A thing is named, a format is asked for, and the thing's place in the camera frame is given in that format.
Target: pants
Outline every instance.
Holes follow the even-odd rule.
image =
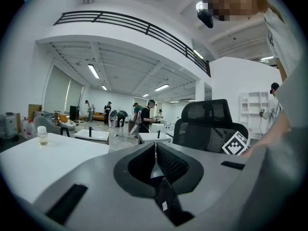
[[[90,112],[89,112],[89,116],[88,116],[88,122],[91,122],[91,121],[92,121],[92,115],[93,115],[93,112],[90,111]]]
[[[105,124],[108,124],[108,119],[109,119],[109,113],[106,113],[104,117]]]
[[[149,133],[149,129],[140,123],[139,133]]]
[[[119,127],[120,126],[120,120],[122,120],[122,127],[124,126],[124,122],[125,122],[125,117],[118,117],[118,119],[117,119],[117,127]]]

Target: office chair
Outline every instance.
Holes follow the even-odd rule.
[[[190,103],[174,128],[173,143],[201,151],[224,153],[222,146],[239,131],[248,139],[245,126],[233,123],[225,99]]]

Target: couch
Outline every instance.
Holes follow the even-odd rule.
[[[92,115],[92,120],[104,121],[105,119],[103,113],[95,112]]]

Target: black slot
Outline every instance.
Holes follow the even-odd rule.
[[[74,184],[46,214],[59,224],[64,224],[88,188]]]
[[[235,169],[239,169],[239,170],[243,170],[243,168],[245,167],[245,164],[238,164],[238,163],[229,162],[229,161],[224,161],[220,165],[223,165],[223,166],[226,166],[226,167],[235,168]]]

